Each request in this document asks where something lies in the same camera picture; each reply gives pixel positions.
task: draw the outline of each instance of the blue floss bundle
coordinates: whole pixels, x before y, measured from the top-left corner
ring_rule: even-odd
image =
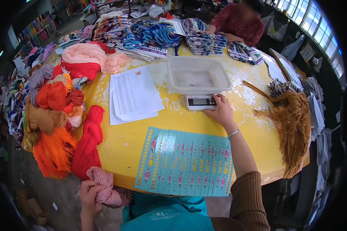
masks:
[[[174,33],[174,28],[167,22],[137,21],[126,28],[123,35],[124,47],[136,49],[145,45],[159,48],[174,47],[177,55],[182,37]]]
[[[186,43],[195,55],[223,55],[227,40],[221,34],[205,34],[208,25],[198,18],[182,21],[186,33]]]
[[[239,60],[241,62],[249,63],[255,65],[253,58],[248,54],[245,47],[241,46],[239,43],[231,42],[228,43],[228,52],[231,57],[235,60]]]

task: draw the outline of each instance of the white plastic tub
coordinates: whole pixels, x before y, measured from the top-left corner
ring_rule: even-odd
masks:
[[[172,57],[167,72],[168,86],[179,94],[218,94],[233,88],[223,65],[213,59]]]

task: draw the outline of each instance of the person's right hand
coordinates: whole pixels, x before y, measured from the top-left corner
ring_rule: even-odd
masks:
[[[204,110],[204,113],[221,124],[227,134],[235,132],[238,126],[233,120],[233,109],[230,106],[229,100],[221,94],[213,95],[213,99],[216,101],[217,110]]]
[[[81,183],[81,219],[94,220],[94,218],[96,218],[103,211],[103,205],[95,202],[97,192],[103,189],[105,189],[104,185],[97,185],[92,180],[86,180]]]
[[[216,29],[215,30],[212,30],[211,28],[208,29],[208,30],[203,30],[202,33],[205,33],[205,34],[214,34],[216,32]]]

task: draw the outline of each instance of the silver bracelet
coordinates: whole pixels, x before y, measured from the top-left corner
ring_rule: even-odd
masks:
[[[236,130],[235,132],[233,132],[233,133],[231,133],[228,137],[227,137],[227,139],[229,139],[230,140],[230,138],[235,134],[235,133],[237,133],[237,132],[239,132],[239,129],[238,130]]]

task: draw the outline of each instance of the person's left hand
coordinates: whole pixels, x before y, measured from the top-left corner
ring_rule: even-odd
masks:
[[[102,211],[103,205],[95,202],[97,192],[105,189],[104,185],[97,185],[92,180],[86,180],[81,183],[80,198],[81,198],[81,219],[96,218]]]
[[[232,34],[224,34],[224,37],[226,38],[226,40],[228,42],[241,42],[243,43],[244,42],[244,39],[242,39],[241,37],[238,37],[238,36],[235,36],[235,35],[232,35]]]

